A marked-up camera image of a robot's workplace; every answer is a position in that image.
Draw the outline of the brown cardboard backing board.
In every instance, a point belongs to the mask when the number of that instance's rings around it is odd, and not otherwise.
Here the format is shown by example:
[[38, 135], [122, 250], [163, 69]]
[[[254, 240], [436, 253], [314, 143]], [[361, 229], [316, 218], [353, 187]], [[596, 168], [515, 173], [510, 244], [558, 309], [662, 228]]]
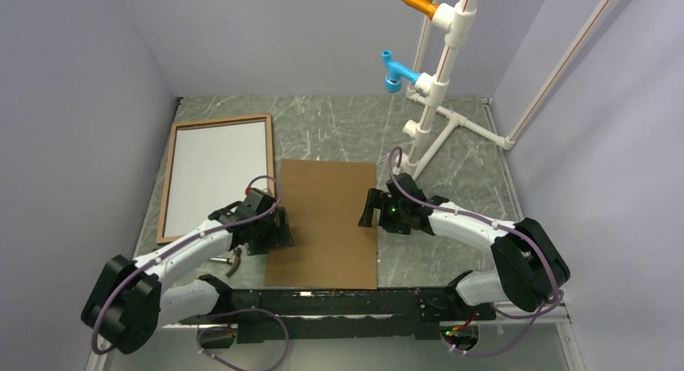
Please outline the brown cardboard backing board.
[[284, 160], [279, 177], [294, 244], [269, 253], [265, 284], [377, 289], [377, 230], [357, 225], [375, 164]]

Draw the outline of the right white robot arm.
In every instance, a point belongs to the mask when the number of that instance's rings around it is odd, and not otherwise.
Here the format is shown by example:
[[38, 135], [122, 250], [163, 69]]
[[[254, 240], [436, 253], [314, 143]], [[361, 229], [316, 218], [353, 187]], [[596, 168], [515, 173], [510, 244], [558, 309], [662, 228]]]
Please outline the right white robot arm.
[[373, 224], [388, 233], [421, 231], [450, 238], [490, 254], [492, 270], [464, 272], [446, 286], [444, 307], [455, 319], [477, 306], [505, 301], [537, 312], [571, 278], [569, 266], [536, 220], [492, 219], [439, 195], [428, 198], [406, 173], [391, 177], [385, 190], [369, 189], [358, 225]]

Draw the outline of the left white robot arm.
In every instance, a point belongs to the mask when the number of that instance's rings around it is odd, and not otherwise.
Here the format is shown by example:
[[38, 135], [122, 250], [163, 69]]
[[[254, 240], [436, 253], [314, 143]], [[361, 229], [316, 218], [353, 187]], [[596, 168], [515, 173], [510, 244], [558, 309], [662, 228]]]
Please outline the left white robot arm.
[[185, 236], [135, 259], [114, 256], [104, 265], [81, 312], [98, 355], [130, 354], [161, 327], [196, 316], [224, 321], [235, 308], [233, 290], [211, 274], [177, 282], [199, 265], [246, 246], [262, 255], [293, 239], [286, 208], [271, 194], [249, 188], [244, 200], [211, 212]]

